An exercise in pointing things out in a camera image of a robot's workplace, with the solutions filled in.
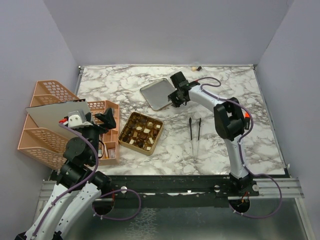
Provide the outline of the brown chocolate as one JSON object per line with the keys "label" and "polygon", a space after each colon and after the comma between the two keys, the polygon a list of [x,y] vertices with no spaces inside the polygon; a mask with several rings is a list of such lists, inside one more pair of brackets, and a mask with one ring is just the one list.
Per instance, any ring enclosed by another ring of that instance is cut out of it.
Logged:
{"label": "brown chocolate", "polygon": [[158,130],[154,130],[154,131],[152,132],[152,135],[153,135],[153,136],[157,136],[157,135],[158,135],[158,133],[159,133],[159,131],[158,131]]}

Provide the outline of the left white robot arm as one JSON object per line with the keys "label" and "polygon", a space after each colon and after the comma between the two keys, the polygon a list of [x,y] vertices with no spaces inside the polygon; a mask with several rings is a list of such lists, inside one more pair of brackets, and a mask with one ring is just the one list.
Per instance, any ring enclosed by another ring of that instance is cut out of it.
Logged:
{"label": "left white robot arm", "polygon": [[71,132],[63,153],[66,159],[59,170],[50,198],[29,230],[17,240],[61,240],[73,221],[87,205],[111,190],[111,178],[97,170],[100,136],[117,126],[114,109],[96,113],[96,124],[90,112],[75,110],[59,121],[59,127]]}

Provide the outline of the black metal tongs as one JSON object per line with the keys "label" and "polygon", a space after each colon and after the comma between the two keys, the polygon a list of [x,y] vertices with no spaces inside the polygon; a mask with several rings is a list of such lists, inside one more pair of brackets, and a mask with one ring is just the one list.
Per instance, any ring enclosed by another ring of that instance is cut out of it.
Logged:
{"label": "black metal tongs", "polygon": [[192,158],[196,159],[198,157],[198,151],[199,151],[202,119],[199,118],[197,122],[197,134],[195,134],[193,131],[194,126],[193,126],[193,120],[191,117],[189,117],[188,119],[188,125],[189,125],[189,136],[190,136]]}

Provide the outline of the silver tin lid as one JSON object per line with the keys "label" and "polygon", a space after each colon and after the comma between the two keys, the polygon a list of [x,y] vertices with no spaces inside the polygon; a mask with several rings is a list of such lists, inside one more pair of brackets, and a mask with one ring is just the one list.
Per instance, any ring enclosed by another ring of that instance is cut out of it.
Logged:
{"label": "silver tin lid", "polygon": [[149,106],[154,111],[160,111],[171,104],[168,95],[176,89],[166,78],[158,79],[140,89],[140,93],[145,98]]}

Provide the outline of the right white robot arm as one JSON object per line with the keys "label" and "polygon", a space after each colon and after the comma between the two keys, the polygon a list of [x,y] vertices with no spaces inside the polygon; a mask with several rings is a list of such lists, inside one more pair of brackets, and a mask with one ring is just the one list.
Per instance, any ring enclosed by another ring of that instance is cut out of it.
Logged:
{"label": "right white robot arm", "polygon": [[214,127],[224,140],[230,162],[230,191],[240,196],[247,191],[252,182],[246,166],[245,150],[242,138],[245,136],[245,118],[236,98],[223,98],[205,90],[205,84],[196,81],[173,84],[175,91],[168,95],[168,100],[175,108],[189,101],[196,102],[210,110],[214,116]]}

